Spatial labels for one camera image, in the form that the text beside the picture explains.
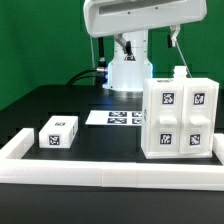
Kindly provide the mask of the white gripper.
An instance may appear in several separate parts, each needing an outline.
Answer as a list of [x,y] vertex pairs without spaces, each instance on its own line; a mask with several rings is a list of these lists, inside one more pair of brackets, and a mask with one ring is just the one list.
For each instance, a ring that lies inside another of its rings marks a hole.
[[92,37],[115,35],[125,54],[131,42],[122,33],[170,27],[168,47],[176,46],[180,24],[201,21],[207,14],[206,0],[85,0],[87,32]]

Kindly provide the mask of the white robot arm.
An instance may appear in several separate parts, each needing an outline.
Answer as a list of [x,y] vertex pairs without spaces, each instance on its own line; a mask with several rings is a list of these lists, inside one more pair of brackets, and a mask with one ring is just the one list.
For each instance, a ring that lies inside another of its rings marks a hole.
[[83,13],[91,36],[114,38],[103,87],[128,96],[141,94],[143,81],[153,76],[148,32],[168,27],[168,46],[175,47],[180,26],[203,20],[207,5],[206,0],[85,0]]

